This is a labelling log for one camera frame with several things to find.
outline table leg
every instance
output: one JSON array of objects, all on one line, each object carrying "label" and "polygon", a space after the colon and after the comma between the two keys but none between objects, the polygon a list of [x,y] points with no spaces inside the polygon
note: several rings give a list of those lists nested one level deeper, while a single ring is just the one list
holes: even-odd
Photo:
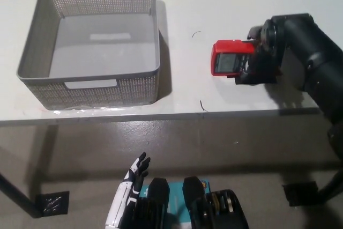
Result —
[{"label": "table leg", "polygon": [[43,217],[43,212],[36,207],[35,203],[11,184],[2,174],[0,174],[0,190],[32,218]]}]

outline white table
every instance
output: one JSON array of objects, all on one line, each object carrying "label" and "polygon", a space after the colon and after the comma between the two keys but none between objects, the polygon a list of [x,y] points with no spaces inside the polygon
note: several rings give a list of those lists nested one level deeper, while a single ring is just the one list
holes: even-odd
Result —
[{"label": "white table", "polygon": [[36,0],[1,0],[0,125],[131,121],[208,116],[277,115],[317,110],[307,94],[287,84],[235,85],[213,77],[210,53],[219,39],[245,39],[251,26],[277,14],[310,13],[343,47],[342,0],[159,0],[160,31],[169,46],[172,91],[149,106],[48,111],[16,70]]}]

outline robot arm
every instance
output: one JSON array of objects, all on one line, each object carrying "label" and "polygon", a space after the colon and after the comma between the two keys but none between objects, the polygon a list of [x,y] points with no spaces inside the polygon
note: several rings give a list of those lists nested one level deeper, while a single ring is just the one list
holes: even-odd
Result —
[{"label": "robot arm", "polygon": [[311,15],[274,16],[253,27],[248,39],[259,40],[282,73],[306,91],[333,124],[343,119],[343,52]]}]

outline device screen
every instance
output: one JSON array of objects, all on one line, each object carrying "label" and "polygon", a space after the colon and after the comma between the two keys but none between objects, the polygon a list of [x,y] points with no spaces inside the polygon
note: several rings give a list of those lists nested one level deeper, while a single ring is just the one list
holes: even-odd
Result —
[{"label": "device screen", "polygon": [[217,57],[217,63],[215,66],[218,73],[230,73],[235,72],[236,54],[220,53]]}]

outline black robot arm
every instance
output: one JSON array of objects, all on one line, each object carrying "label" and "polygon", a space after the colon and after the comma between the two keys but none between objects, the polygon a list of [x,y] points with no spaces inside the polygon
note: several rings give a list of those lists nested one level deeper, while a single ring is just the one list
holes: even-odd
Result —
[{"label": "black robot arm", "polygon": [[[259,41],[293,86],[307,92],[332,123],[329,142],[343,160],[343,51],[318,27],[311,15],[274,16],[253,27],[248,39]],[[343,170],[318,192],[323,203],[341,192]]]}]

